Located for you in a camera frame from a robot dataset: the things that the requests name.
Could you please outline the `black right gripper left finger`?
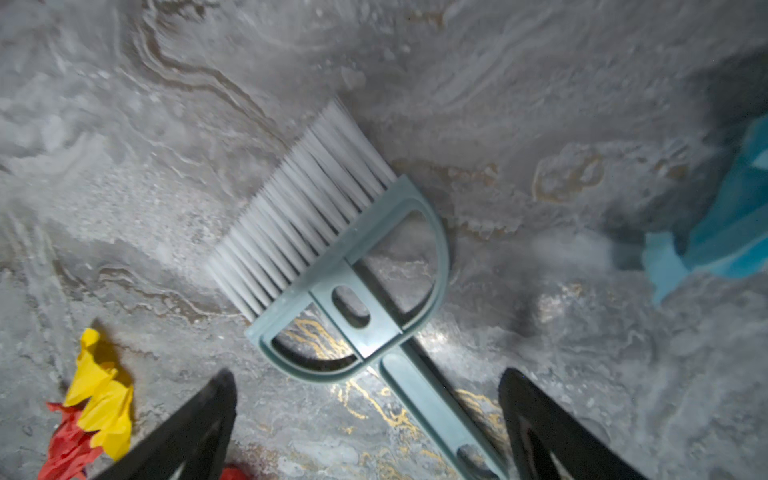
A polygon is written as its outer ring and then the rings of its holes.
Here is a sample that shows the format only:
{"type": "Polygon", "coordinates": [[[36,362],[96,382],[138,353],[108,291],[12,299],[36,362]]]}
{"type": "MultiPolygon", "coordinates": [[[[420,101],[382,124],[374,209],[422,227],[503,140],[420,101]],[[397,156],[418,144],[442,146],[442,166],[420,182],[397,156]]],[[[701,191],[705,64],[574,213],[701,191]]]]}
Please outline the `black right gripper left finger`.
{"type": "Polygon", "coordinates": [[[236,419],[237,387],[222,369],[170,418],[96,480],[221,476],[236,419]]]}

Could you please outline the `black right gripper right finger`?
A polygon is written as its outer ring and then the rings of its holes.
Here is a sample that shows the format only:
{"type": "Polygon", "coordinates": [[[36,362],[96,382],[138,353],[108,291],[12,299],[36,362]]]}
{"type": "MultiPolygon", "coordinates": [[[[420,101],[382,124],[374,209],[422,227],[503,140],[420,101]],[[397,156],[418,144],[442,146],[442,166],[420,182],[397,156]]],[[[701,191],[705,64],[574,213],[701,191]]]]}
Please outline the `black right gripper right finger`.
{"type": "Polygon", "coordinates": [[[501,377],[499,403],[515,467],[522,479],[642,479],[629,465],[520,370],[501,377]]]}

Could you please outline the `teal hand brush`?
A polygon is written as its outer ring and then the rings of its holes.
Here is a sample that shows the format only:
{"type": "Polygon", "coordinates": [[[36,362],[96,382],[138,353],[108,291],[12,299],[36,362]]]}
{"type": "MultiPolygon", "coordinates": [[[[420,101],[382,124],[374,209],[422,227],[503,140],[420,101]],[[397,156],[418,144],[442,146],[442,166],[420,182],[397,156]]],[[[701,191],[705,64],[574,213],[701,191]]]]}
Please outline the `teal hand brush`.
{"type": "Polygon", "coordinates": [[[220,290],[246,317],[246,335],[278,370],[308,383],[337,383],[373,368],[444,459],[465,479],[475,448],[497,477],[503,456],[419,357],[414,342],[439,310],[449,273],[449,242],[432,204],[397,175],[338,99],[306,128],[206,263],[220,290]],[[436,277],[420,309],[399,322],[355,271],[355,264],[409,214],[435,240],[436,277]],[[338,329],[352,353],[331,370],[281,353],[275,338],[309,305],[338,329]]]}

